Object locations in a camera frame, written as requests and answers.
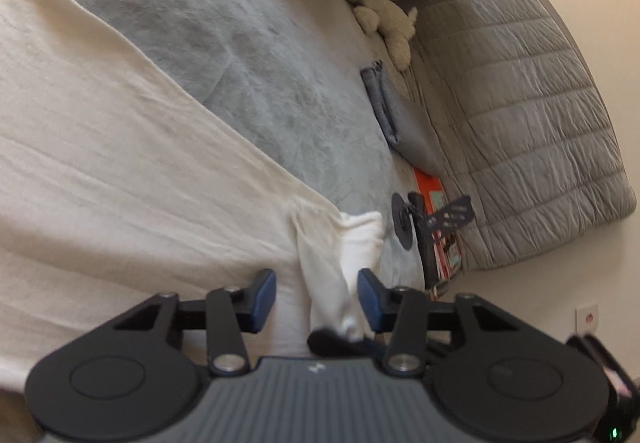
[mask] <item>white plush bunny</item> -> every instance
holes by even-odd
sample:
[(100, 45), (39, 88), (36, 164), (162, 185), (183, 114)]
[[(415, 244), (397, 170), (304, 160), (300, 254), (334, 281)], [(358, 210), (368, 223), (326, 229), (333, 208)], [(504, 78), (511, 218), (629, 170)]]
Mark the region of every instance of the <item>white plush bunny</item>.
[(353, 13), (366, 34), (376, 30), (385, 39), (389, 57), (398, 71), (404, 71), (411, 63), (409, 40), (415, 35), (418, 10), (412, 8), (409, 15), (390, 0), (348, 0), (355, 4)]

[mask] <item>white cloth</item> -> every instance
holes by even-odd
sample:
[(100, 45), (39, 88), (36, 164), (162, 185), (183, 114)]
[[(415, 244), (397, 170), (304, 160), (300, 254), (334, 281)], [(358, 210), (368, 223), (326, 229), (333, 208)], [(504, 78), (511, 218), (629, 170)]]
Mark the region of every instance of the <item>white cloth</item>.
[(0, 44), (0, 387), (149, 295), (262, 267), (278, 293), (252, 356), (363, 334), (379, 213), (341, 214), (73, 0), (0, 0)]

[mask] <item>quilted mattress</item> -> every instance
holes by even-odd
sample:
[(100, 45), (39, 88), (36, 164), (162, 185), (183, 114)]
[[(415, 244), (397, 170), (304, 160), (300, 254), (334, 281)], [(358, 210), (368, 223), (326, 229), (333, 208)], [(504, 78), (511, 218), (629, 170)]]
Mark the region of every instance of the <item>quilted mattress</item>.
[(449, 198), (472, 197), (466, 269), (507, 266), (631, 214), (607, 109), (547, 0), (405, 0), (418, 7), (409, 97), (442, 151)]

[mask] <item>white wall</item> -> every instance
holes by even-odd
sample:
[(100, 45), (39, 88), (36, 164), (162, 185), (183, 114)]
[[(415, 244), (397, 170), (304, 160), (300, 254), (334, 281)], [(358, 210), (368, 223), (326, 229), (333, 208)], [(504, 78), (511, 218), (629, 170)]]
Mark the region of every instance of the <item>white wall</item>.
[[(609, 109), (640, 197), (640, 0), (550, 0), (574, 35)], [(473, 291), (564, 340), (577, 305), (600, 303), (596, 334), (640, 376), (640, 212), (506, 269), (465, 275)]]

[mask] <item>gray fabric pouch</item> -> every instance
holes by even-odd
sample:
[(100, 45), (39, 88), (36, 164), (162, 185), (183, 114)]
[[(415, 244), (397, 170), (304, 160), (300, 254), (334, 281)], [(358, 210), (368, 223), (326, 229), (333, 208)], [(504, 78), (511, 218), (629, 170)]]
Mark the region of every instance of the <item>gray fabric pouch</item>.
[(425, 174), (443, 174), (438, 136), (426, 111), (398, 93), (382, 61), (373, 62), (360, 76), (389, 147)]

